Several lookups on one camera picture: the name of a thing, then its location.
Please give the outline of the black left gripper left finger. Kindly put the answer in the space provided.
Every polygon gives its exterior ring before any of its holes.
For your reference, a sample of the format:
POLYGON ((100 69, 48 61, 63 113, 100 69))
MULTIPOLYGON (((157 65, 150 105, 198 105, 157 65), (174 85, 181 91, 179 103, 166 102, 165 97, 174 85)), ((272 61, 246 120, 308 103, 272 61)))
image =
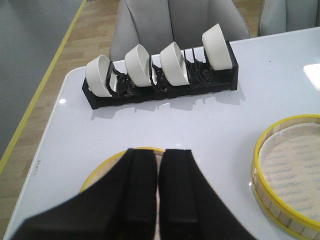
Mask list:
POLYGON ((27 218, 14 240, 152 240, 157 160, 129 148, 100 180, 70 200, 27 218))

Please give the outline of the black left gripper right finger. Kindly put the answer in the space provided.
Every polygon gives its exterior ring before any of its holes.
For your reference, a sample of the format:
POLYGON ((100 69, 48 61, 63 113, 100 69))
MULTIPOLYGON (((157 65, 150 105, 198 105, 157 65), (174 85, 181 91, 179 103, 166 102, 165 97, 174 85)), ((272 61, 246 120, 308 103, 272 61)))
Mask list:
POLYGON ((167 149, 159 172, 162 240, 252 240, 200 171, 191 150, 167 149))

